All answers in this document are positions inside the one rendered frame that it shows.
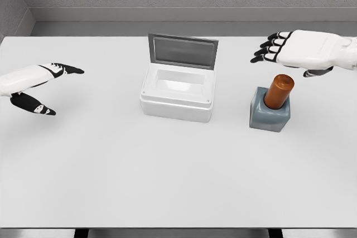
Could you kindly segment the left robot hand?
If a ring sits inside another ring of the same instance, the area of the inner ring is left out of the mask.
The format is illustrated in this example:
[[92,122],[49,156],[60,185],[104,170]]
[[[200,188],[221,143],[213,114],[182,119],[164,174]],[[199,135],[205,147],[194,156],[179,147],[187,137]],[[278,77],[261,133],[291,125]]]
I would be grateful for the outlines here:
[[31,65],[0,76],[0,96],[7,96],[12,105],[35,114],[55,115],[56,112],[39,100],[24,93],[67,74],[83,74],[84,70],[61,63]]

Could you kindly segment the grey bottle with copper cap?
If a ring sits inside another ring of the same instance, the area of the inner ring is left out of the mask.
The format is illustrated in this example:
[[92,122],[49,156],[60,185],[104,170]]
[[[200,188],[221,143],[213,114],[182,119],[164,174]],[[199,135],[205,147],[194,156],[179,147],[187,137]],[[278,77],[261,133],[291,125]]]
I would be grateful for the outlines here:
[[279,133],[291,117],[290,92],[295,82],[278,74],[269,88],[258,87],[250,104],[249,127]]

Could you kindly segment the white box with open lid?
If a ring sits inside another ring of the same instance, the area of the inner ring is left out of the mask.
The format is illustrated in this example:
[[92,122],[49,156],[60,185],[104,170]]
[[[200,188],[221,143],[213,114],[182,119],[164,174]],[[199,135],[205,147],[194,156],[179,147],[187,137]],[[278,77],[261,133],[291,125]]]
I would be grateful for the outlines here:
[[140,94],[143,113],[209,122],[218,43],[205,38],[148,34],[150,63]]

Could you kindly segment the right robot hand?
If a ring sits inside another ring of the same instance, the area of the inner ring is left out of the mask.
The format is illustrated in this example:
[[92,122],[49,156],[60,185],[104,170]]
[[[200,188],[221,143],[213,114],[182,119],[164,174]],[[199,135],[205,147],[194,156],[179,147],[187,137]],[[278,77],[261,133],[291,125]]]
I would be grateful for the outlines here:
[[333,70],[349,44],[348,39],[333,33],[304,30],[277,32],[267,37],[250,61],[303,68],[306,70],[304,77],[322,76]]

